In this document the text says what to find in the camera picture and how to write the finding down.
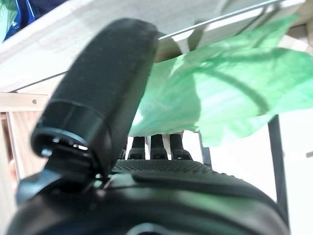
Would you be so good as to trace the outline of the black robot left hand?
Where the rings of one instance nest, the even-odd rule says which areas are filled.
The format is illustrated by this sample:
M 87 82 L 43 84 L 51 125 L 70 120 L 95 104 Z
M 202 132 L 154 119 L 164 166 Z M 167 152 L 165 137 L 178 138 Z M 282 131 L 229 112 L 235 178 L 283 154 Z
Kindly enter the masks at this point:
M 125 159 L 128 133 L 157 49 L 157 28 L 119 19 L 79 54 L 30 138 L 47 163 L 20 181 L 9 235 L 288 235 L 286 191 L 193 161 L 171 135 L 173 159 Z

